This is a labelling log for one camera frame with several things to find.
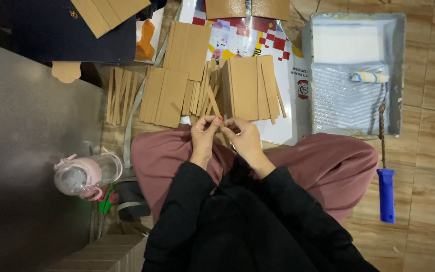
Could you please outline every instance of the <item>hand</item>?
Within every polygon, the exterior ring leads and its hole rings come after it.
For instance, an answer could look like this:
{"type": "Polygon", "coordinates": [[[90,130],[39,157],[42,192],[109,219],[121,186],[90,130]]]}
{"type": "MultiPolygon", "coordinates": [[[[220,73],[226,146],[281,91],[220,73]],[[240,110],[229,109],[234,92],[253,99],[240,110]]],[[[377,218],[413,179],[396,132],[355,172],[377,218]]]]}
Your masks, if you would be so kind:
{"type": "Polygon", "coordinates": [[[192,155],[190,162],[202,169],[207,169],[207,163],[212,157],[214,134],[220,132],[221,116],[202,116],[190,129],[192,137],[192,155]]]}
{"type": "Polygon", "coordinates": [[[234,117],[224,121],[224,126],[221,129],[222,133],[228,137],[238,154],[256,171],[260,179],[276,169],[263,153],[260,132],[255,124],[234,117]]]}

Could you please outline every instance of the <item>logo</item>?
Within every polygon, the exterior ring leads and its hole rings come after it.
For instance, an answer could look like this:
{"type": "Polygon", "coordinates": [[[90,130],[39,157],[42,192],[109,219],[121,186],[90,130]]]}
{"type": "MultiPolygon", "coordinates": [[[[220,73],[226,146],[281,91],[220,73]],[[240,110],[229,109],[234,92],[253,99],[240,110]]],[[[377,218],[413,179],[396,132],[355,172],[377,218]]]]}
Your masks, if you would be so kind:
{"type": "Polygon", "coordinates": [[[70,12],[69,12],[69,15],[70,15],[71,17],[73,17],[73,19],[78,18],[78,14],[76,14],[76,12],[74,12],[74,11],[70,11],[70,12]]]}
{"type": "Polygon", "coordinates": [[[298,84],[298,97],[308,99],[308,80],[300,80],[298,84]]]}

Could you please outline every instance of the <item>paint roller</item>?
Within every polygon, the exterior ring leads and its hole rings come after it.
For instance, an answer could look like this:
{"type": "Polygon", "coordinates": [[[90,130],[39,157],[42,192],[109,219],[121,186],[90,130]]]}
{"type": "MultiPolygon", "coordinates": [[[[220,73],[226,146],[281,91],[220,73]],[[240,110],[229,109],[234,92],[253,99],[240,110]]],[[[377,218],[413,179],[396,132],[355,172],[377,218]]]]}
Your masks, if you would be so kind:
{"type": "Polygon", "coordinates": [[[394,212],[394,187],[392,177],[394,170],[387,169],[385,163],[385,135],[384,135],[384,111],[386,108],[386,98],[389,94],[389,76],[384,74],[369,73],[369,72],[353,72],[350,73],[352,81],[383,83],[385,85],[385,96],[378,107],[378,124],[379,124],[379,139],[382,141],[382,166],[383,169],[377,169],[378,174],[378,189],[380,200],[380,220],[385,223],[395,223],[394,212]]]}

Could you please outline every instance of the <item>scissors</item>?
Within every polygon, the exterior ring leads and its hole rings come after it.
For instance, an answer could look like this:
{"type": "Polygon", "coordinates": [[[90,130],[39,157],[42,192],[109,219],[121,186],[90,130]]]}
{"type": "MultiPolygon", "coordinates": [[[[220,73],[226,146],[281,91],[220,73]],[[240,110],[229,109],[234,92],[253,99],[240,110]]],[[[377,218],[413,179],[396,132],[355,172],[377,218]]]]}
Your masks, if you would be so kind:
{"type": "Polygon", "coordinates": [[[115,190],[113,184],[110,184],[105,193],[98,199],[98,238],[101,237],[101,232],[103,230],[103,220],[107,214],[112,204],[118,202],[118,197],[115,197],[115,190]]]}

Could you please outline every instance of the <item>pink pants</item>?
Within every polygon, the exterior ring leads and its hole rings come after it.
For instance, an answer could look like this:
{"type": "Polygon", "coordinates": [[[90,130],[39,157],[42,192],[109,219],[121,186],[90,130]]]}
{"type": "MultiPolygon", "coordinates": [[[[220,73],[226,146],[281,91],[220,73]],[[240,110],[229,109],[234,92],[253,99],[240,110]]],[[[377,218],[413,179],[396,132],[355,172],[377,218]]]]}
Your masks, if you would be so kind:
{"type": "MultiPolygon", "coordinates": [[[[236,153],[215,143],[207,172],[218,184],[236,153]]],[[[190,126],[137,135],[130,163],[139,180],[154,220],[180,164],[192,154],[190,126]]],[[[342,135],[318,133],[295,146],[268,156],[276,166],[286,166],[293,180],[315,197],[326,213],[342,223],[351,213],[375,174],[376,150],[363,141],[342,135]]]]}

